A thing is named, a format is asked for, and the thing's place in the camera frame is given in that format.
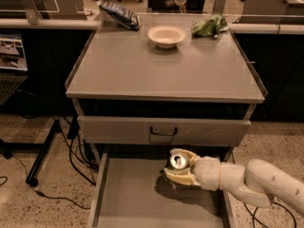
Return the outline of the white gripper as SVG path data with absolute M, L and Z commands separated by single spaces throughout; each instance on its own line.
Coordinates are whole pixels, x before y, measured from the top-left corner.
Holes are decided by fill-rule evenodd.
M 180 148 L 172 149 L 170 157 L 178 153 L 182 153 L 188 158 L 188 167 L 195 162 L 193 173 L 190 168 L 183 170 L 165 168 L 164 174 L 169 180 L 182 185 L 196 185 L 203 190 L 217 191 L 219 189 L 219 159 L 211 157 L 200 158 L 196 153 Z

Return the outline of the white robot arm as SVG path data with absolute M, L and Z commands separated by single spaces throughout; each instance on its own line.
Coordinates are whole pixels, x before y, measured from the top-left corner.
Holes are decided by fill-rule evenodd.
M 182 185 L 226 191 L 259 208 L 268 208 L 274 198 L 279 198 L 304 216 L 304 183 L 260 159 L 249 160 L 243 166 L 175 148 L 170 151 L 164 175 Z

